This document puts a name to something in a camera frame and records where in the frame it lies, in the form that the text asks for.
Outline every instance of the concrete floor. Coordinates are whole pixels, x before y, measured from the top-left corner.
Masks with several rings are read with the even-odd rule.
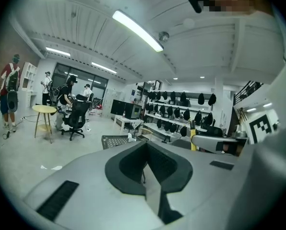
[[[25,114],[25,116],[30,115],[36,113],[30,110]],[[56,115],[50,116],[52,127],[55,119]],[[44,118],[40,116],[39,124],[43,123]],[[111,119],[91,115],[90,121],[83,127],[85,138],[74,134],[72,141],[69,141],[70,134],[62,136],[61,132],[53,128],[53,143],[50,144],[43,131],[38,130],[34,138],[36,116],[27,117],[18,125],[15,133],[11,132],[7,140],[2,138],[2,134],[6,133],[2,124],[0,115],[0,184],[8,193],[19,198],[25,197],[34,186],[54,173],[55,170],[52,168],[64,166],[80,156],[102,150],[102,135],[119,135],[120,132],[120,126],[116,124],[113,127]],[[157,213],[160,185],[148,166],[144,172],[146,175],[144,186],[149,196],[147,201]]]

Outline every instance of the yellow object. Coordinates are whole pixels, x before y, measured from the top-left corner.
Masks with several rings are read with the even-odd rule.
[[[190,122],[190,142],[192,141],[192,137],[196,135],[196,130],[195,130],[195,122],[194,120],[191,120]],[[191,150],[196,151],[196,146],[191,142]]]

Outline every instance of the black office chair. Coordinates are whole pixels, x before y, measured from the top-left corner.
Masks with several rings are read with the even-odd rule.
[[[75,100],[72,104],[72,110],[69,117],[64,117],[63,121],[66,125],[69,125],[71,128],[69,130],[62,130],[61,134],[71,133],[70,140],[74,133],[81,135],[84,138],[84,134],[81,134],[83,130],[81,129],[85,124],[85,113],[89,108],[89,103],[86,101]]]

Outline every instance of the desk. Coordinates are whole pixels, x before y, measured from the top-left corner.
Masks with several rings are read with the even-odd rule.
[[[122,125],[121,125],[121,127],[120,127],[120,133],[119,133],[120,135],[122,135],[122,134],[123,134],[123,131],[124,131],[125,123],[133,123],[135,119],[127,119],[127,118],[125,118],[125,117],[123,117],[123,116],[115,115],[115,117],[114,117],[114,123],[113,123],[113,128],[114,128],[114,126],[115,126],[115,124],[116,124],[116,120],[119,120],[119,121],[122,122]]]
[[[38,123],[39,115],[41,113],[44,114],[45,125],[40,125],[39,128],[44,130],[44,131],[47,131],[47,133],[49,135],[50,143],[52,143],[51,136],[50,136],[50,134],[52,134],[52,131],[51,131],[49,114],[55,113],[57,111],[57,109],[52,107],[52,106],[47,106],[47,105],[34,105],[32,107],[32,109],[38,112],[37,120],[36,120],[36,130],[37,130],[37,123]],[[47,125],[47,122],[46,122],[46,114],[48,115],[48,123],[49,123],[49,125]]]

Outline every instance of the fluorescent light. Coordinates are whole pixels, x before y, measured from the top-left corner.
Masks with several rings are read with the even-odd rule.
[[[94,81],[94,80],[91,80],[91,79],[88,79],[89,81],[92,81],[92,82],[96,82],[96,83],[99,83],[99,84],[101,84],[100,82],[97,82],[97,81]]]
[[[270,105],[272,105],[272,103],[268,103],[266,105],[263,105],[263,107],[267,107],[267,106],[270,106]]]
[[[252,112],[252,111],[255,111],[255,110],[256,110],[256,108],[252,108],[252,109],[247,110],[247,112]]]
[[[97,67],[103,68],[103,69],[105,69],[105,70],[107,70],[107,71],[111,71],[111,72],[113,72],[114,74],[117,74],[117,72],[116,72],[116,71],[111,70],[111,69],[106,68],[106,67],[103,67],[103,66],[101,66],[101,65],[98,65],[98,64],[96,64],[96,63],[94,63],[94,62],[92,62],[91,64],[92,64],[92,65],[94,65],[94,66],[97,66]]]
[[[124,26],[128,27],[134,33],[136,33],[140,38],[147,42],[156,52],[163,51],[163,47],[159,44],[151,35],[148,34],[142,27],[140,27],[131,18],[125,15],[122,11],[116,10],[112,16],[113,19],[117,20]]]
[[[56,53],[59,53],[59,54],[66,55],[66,56],[68,56],[68,57],[71,56],[70,53],[66,53],[66,52],[63,52],[63,51],[60,51],[60,50],[57,50],[57,49],[54,49],[54,48],[48,48],[48,47],[46,47],[46,49],[49,50],[49,51],[52,51],[52,52],[56,52]]]

